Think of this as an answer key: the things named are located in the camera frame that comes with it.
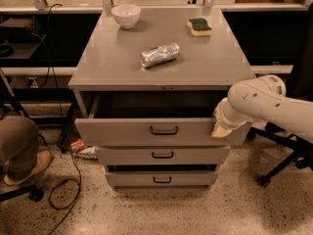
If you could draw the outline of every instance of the black handle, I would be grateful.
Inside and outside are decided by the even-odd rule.
[[[159,181],[159,180],[156,180],[156,178],[154,177],[154,183],[155,184],[170,184],[172,182],[172,177],[168,177],[168,180],[167,181]]]
[[[152,153],[152,155],[153,155],[154,159],[171,159],[171,158],[174,157],[174,153],[173,152],[171,152],[169,156],[163,156],[163,155],[158,156],[154,152]]]
[[[173,130],[154,130],[152,126],[150,126],[150,133],[153,135],[176,135],[178,133],[178,126],[175,126]]]

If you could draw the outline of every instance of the silver can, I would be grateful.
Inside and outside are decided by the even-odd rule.
[[[157,64],[176,59],[180,55],[177,43],[157,46],[140,54],[141,64],[144,68],[152,67]]]

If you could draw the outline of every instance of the sponge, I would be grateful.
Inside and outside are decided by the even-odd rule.
[[[204,18],[188,19],[187,26],[194,36],[206,36],[212,33],[212,28]]]

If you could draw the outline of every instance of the white bowl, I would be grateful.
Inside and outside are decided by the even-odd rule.
[[[137,5],[122,4],[112,8],[115,21],[123,28],[132,28],[140,18],[141,9]]]

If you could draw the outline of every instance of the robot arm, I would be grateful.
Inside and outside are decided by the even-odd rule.
[[[212,137],[221,138],[247,121],[262,119],[313,142],[313,103],[286,97],[286,86],[276,75],[234,84],[216,107]]]

